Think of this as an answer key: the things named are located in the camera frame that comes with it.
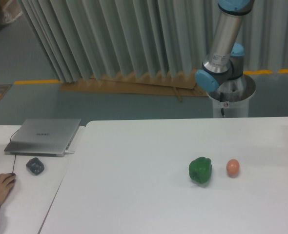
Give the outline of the person's bare hand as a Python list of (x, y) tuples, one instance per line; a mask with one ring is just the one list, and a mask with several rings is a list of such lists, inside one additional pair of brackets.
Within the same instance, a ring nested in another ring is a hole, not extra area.
[(11, 173), (0, 174), (0, 205), (4, 203), (9, 192), (15, 186), (15, 183), (10, 183)]

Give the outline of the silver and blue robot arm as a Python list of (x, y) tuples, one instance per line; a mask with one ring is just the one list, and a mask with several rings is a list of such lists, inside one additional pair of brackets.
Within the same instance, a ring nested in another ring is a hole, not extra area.
[(197, 84), (207, 92), (243, 75), (244, 48), (236, 43), (243, 17), (251, 12), (253, 0), (219, 0), (221, 10), (213, 43), (195, 74)]

